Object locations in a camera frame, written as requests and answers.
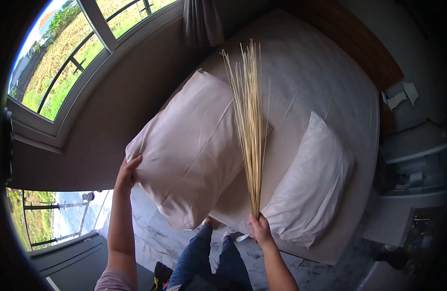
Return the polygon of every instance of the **pillow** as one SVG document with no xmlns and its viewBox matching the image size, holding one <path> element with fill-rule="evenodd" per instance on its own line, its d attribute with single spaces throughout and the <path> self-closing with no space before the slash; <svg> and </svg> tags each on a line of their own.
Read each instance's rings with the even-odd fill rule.
<svg viewBox="0 0 447 291">
<path fill-rule="evenodd" d="M 350 150 L 311 112 L 298 153 L 262 210 L 271 231 L 309 249 L 334 217 L 353 166 Z"/>
<path fill-rule="evenodd" d="M 134 176 L 174 229 L 194 229 L 243 167 L 230 86 L 195 72 L 127 145 Z"/>
</svg>

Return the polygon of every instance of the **pink sleeve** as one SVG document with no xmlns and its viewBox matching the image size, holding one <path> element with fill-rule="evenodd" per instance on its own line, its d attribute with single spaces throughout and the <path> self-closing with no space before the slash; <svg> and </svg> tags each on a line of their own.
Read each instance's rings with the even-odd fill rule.
<svg viewBox="0 0 447 291">
<path fill-rule="evenodd" d="M 116 270 L 105 270 L 97 280 L 94 291 L 136 291 L 125 274 Z"/>
</svg>

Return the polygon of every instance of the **dried grass bundle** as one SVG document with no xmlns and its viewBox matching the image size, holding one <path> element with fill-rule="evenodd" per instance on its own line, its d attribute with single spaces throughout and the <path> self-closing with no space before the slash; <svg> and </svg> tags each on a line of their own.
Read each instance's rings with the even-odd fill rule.
<svg viewBox="0 0 447 291">
<path fill-rule="evenodd" d="M 256 44 L 252 39 L 250 44 L 243 50 L 243 67 L 240 63 L 235 64 L 232 71 L 230 59 L 225 50 L 222 50 L 225 69 L 230 83 L 235 108 L 238 133 L 241 148 L 243 150 L 244 169 L 248 192 L 250 195 L 251 212 L 259 218 L 259 205 L 261 197 L 261 175 L 264 163 L 265 137 L 267 135 L 268 119 L 263 133 L 262 116 L 262 61 L 261 44 Z"/>
</svg>

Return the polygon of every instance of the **rice field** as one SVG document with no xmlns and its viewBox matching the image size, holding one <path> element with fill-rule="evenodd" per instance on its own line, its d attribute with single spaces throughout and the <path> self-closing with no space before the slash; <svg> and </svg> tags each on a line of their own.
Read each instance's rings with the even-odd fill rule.
<svg viewBox="0 0 447 291">
<path fill-rule="evenodd" d="M 151 12 L 155 12 L 162 7 L 173 3 L 175 0 L 149 0 Z M 108 17 L 121 9 L 131 0 L 97 0 L 97 4 L 104 15 Z M 112 33 L 116 38 L 121 37 L 135 24 L 147 17 L 144 3 L 139 1 L 125 11 L 121 12 L 108 22 Z M 33 111 L 37 111 L 52 82 L 52 79 L 62 67 L 64 62 L 75 50 L 75 48 L 92 32 L 86 17 L 80 13 L 76 18 L 60 33 L 57 39 L 47 48 L 47 52 L 40 61 L 28 87 L 25 91 L 22 104 Z M 83 67 L 87 65 L 104 49 L 99 38 L 94 34 L 75 54 L 74 58 Z M 63 69 L 54 86 L 52 87 L 40 114 L 50 120 L 55 120 L 58 110 L 63 104 L 65 97 L 71 87 L 81 75 L 80 71 L 75 73 L 76 67 L 72 62 Z"/>
</svg>

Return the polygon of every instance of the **bed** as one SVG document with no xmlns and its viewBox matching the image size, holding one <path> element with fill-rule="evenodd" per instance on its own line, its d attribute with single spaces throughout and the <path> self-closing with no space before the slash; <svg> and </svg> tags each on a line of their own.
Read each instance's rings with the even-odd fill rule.
<svg viewBox="0 0 447 291">
<path fill-rule="evenodd" d="M 311 111 L 325 120 L 355 156 L 352 176 L 325 234 L 309 250 L 275 237 L 281 251 L 335 265 L 359 223 L 372 185 L 378 151 L 378 90 L 363 69 L 332 40 L 281 9 L 245 27 L 198 68 L 228 82 L 221 49 L 230 54 L 232 62 L 241 61 L 239 44 L 247 44 L 251 38 L 261 43 L 263 102 L 267 108 L 270 87 L 268 117 L 273 125 L 267 137 L 261 209 L 295 157 Z M 241 171 L 210 214 L 247 233 L 249 213 L 246 180 Z"/>
</svg>

